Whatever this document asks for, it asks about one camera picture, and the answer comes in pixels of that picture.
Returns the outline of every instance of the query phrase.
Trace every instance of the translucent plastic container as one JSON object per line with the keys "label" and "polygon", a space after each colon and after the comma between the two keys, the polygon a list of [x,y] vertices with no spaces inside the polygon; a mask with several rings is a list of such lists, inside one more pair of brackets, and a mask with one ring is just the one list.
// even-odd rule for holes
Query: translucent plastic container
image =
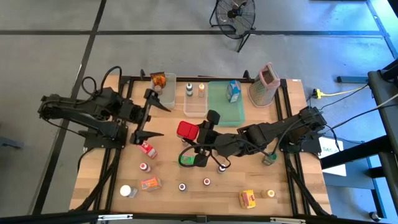
{"label": "translucent plastic container", "polygon": [[191,118],[202,118],[206,116],[208,111],[207,83],[204,83],[205,92],[203,97],[199,97],[199,84],[200,83],[192,83],[192,90],[193,90],[192,96],[187,96],[186,93],[184,94],[184,113],[186,116]]}
{"label": "translucent plastic container", "polygon": [[[162,89],[162,94],[159,96],[160,103],[167,109],[173,109],[175,106],[175,90],[177,76],[174,73],[165,73],[166,86]],[[150,88],[154,89],[154,83],[150,81]]]}
{"label": "translucent plastic container", "polygon": [[209,110],[220,114],[219,126],[239,126],[245,121],[242,93],[234,103],[229,103],[226,89],[229,82],[209,82]]}

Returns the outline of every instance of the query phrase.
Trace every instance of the concrete floor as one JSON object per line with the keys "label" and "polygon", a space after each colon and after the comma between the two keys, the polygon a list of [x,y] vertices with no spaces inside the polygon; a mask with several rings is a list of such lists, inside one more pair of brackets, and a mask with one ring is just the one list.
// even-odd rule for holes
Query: concrete floor
{"label": "concrete floor", "polygon": [[[398,47],[397,19],[386,0],[372,3]],[[0,29],[91,29],[99,4],[99,0],[0,0]],[[210,30],[213,5],[213,0],[108,1],[99,29]],[[257,30],[378,30],[365,2],[257,0],[256,12]],[[85,35],[0,35],[0,136],[25,143],[20,150],[0,150],[0,176],[7,183],[0,186],[1,217],[29,213],[57,131],[38,118],[40,98],[70,94],[87,40]],[[147,73],[165,70],[180,76],[241,77],[246,69],[254,76],[272,62],[280,77],[302,79],[309,95],[313,88],[325,93],[357,88],[361,85],[340,85],[335,78],[365,75],[393,60],[381,37],[252,36],[240,54],[233,51],[236,44],[223,35],[97,36],[85,76],[99,81],[108,68],[120,65],[128,75],[138,75],[143,68]],[[86,97],[79,93],[79,98]],[[312,105],[336,99],[313,100]],[[374,106],[370,90],[365,89],[328,107],[324,117],[334,125]],[[370,120],[378,122],[370,126]],[[70,128],[80,129],[77,125]],[[385,132],[374,112],[338,128],[336,134],[367,141]],[[68,210],[82,145],[81,138],[67,134],[45,213]],[[380,185],[387,195],[386,207],[393,207],[386,185]],[[370,190],[328,186],[328,193],[335,215],[369,220],[367,213],[374,210]],[[385,222],[398,220],[394,209],[388,215]]]}

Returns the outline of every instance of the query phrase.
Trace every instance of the green object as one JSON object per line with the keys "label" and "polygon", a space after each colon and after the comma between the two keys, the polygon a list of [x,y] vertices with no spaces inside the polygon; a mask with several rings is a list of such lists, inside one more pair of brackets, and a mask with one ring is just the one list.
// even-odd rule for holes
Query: green object
{"label": "green object", "polygon": [[273,163],[278,159],[278,155],[277,154],[270,154],[269,156],[264,156],[264,158],[262,159],[262,163],[270,166],[273,165]]}
{"label": "green object", "polygon": [[242,94],[237,101],[230,103],[226,96],[228,85],[229,82],[209,82],[209,110],[220,114],[219,126],[239,126],[245,120]]}
{"label": "green object", "polygon": [[192,165],[194,160],[195,160],[195,156],[191,156],[191,155],[189,155],[189,156],[182,155],[182,157],[181,157],[181,163],[184,165]]}

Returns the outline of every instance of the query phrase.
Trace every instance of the white cable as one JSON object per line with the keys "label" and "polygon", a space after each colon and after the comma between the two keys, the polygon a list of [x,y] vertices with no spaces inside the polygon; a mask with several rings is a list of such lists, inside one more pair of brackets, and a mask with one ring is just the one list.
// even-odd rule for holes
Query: white cable
{"label": "white cable", "polygon": [[385,105],[386,103],[390,102],[391,100],[393,100],[395,97],[398,96],[398,93],[395,94],[393,97],[389,98],[388,100],[386,100],[385,102],[381,103],[380,105],[378,105],[377,107],[373,108],[373,109],[378,109],[379,107]]}

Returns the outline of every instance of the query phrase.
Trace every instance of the wooden table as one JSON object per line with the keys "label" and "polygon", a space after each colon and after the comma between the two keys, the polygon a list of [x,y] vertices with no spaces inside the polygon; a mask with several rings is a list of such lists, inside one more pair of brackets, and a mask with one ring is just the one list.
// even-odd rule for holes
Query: wooden table
{"label": "wooden table", "polygon": [[[111,86],[117,91],[118,78],[110,76],[105,86]],[[297,114],[306,107],[302,82],[300,80],[287,80],[292,113]],[[132,100],[135,104],[144,105],[143,95],[149,82],[134,82]],[[247,94],[249,84],[242,84],[244,100],[244,113],[246,121],[242,126],[254,123],[277,121],[275,102],[266,108],[256,108],[250,102]],[[280,100],[284,118],[283,93],[280,91]],[[152,107],[150,115],[152,119],[146,124],[146,131],[163,133],[164,136],[149,139],[149,143],[158,152],[155,159],[150,159],[135,145],[127,143],[121,152],[116,186],[113,195],[112,212],[128,213],[170,213],[170,214],[207,214],[207,215],[280,215],[291,216],[289,188],[287,185],[285,164],[283,155],[278,151],[279,159],[271,166],[261,163],[262,154],[244,157],[229,157],[232,165],[224,174],[217,173],[216,162],[209,159],[206,167],[183,168],[178,166],[178,155],[185,148],[180,138],[176,136],[176,130],[181,120],[198,124],[205,118],[188,118],[183,112],[183,99],[185,83],[177,83],[177,96],[175,108],[171,113]],[[129,134],[135,130],[136,125],[129,125]],[[220,133],[236,133],[237,128],[216,127]],[[266,151],[271,151],[276,140],[268,145]],[[331,213],[325,181],[319,160],[312,154],[302,153],[303,173],[305,183],[316,201],[324,210]],[[89,195],[98,182],[104,149],[95,149],[87,154],[80,166],[76,180],[70,208],[76,208]],[[139,169],[139,164],[146,162],[152,167],[148,174]],[[152,176],[162,180],[162,188],[154,192],[141,190],[139,181]],[[211,179],[211,185],[205,187],[202,181],[205,177]],[[178,190],[179,183],[187,185],[186,192]],[[126,198],[120,195],[119,189],[128,184],[139,189],[135,198]],[[303,213],[300,191],[296,187],[296,196],[299,213]],[[242,209],[239,205],[238,192],[253,189],[255,192],[257,207]],[[261,198],[260,191],[272,189],[276,192],[276,198]],[[104,208],[108,187],[103,191],[101,208]]]}

